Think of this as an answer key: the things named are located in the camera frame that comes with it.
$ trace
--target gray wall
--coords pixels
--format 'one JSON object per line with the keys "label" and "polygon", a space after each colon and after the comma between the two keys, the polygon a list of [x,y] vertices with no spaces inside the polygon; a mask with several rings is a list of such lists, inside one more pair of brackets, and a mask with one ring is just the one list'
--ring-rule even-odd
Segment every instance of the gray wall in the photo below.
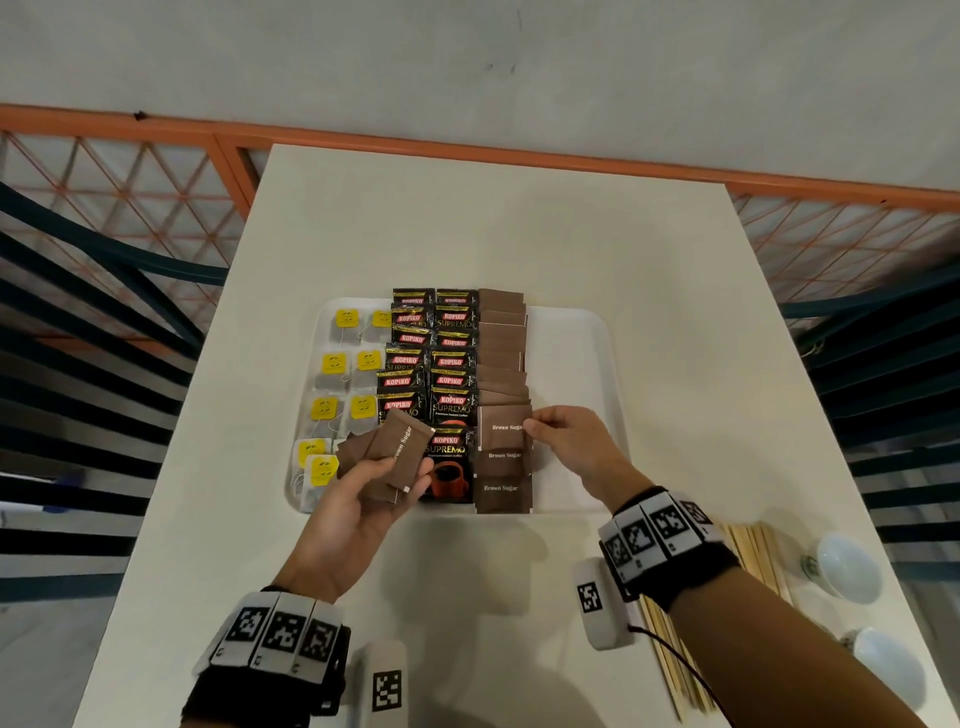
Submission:
{"label": "gray wall", "polygon": [[0,100],[960,186],[960,4],[5,0]]}

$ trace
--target table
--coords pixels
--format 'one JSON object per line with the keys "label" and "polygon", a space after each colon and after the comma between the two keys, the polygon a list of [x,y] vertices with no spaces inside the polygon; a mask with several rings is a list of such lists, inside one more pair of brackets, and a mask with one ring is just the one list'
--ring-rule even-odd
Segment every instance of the table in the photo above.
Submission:
{"label": "table", "polygon": [[[76,726],[177,724],[200,652],[303,524],[281,487],[318,310],[425,284],[600,315],[634,462],[718,519],[768,521],[787,549],[841,525],[860,539],[881,600],[797,581],[800,606],[834,634],[872,624],[908,644],[922,717],[957,725],[723,186],[275,146]],[[342,603],[355,646],[406,642],[412,724],[676,722],[650,646],[594,652],[581,627],[569,566],[597,553],[602,520],[396,527]]]}

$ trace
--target plastic tray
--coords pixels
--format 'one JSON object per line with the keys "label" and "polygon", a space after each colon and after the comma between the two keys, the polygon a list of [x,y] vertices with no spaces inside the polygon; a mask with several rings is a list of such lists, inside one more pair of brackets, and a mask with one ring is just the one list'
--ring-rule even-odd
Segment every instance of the plastic tray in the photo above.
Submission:
{"label": "plastic tray", "polygon": [[[304,376],[303,396],[297,422],[297,437],[308,436],[314,426],[310,419],[310,406],[320,394],[315,390],[317,373],[325,354],[345,352],[348,364],[353,366],[356,355],[362,351],[380,349],[385,341],[375,336],[384,336],[388,329],[374,331],[364,329],[375,310],[388,309],[391,300],[340,298],[326,303],[317,317],[313,349]],[[336,311],[341,308],[356,308],[360,314],[360,326],[351,331],[334,326]],[[607,326],[599,316],[582,308],[548,308],[527,306],[527,383],[535,409],[548,404],[577,404],[594,410],[610,429],[617,445],[629,457],[626,442],[626,427],[623,422],[623,407],[613,364],[613,350]],[[348,388],[343,394],[347,409],[349,398],[354,394],[371,394],[375,389]],[[338,422],[337,437],[347,436],[352,427],[345,415]],[[294,445],[291,453],[285,496],[292,506],[300,508],[299,489],[296,479],[302,471],[294,461]],[[539,444],[534,445],[534,514],[602,512],[603,504],[589,496],[580,483],[580,478],[568,471],[554,454]],[[431,512],[440,514],[473,513],[472,505],[430,504]]]}

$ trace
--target person's left hand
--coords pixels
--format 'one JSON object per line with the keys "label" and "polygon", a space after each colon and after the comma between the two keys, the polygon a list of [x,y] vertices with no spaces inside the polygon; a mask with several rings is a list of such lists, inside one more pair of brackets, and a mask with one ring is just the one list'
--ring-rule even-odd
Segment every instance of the person's left hand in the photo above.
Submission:
{"label": "person's left hand", "polygon": [[417,482],[396,505],[359,498],[360,490],[385,475],[396,461],[363,460],[332,485],[306,522],[293,553],[274,584],[297,595],[335,602],[356,584],[387,531],[430,485],[433,460],[423,458]]}

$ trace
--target forearm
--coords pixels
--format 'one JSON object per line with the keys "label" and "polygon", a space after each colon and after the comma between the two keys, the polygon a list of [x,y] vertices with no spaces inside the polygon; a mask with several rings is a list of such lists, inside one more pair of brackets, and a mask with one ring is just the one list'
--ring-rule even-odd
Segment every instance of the forearm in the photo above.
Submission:
{"label": "forearm", "polygon": [[670,618],[737,728],[923,728],[850,653],[743,570],[682,592]]}

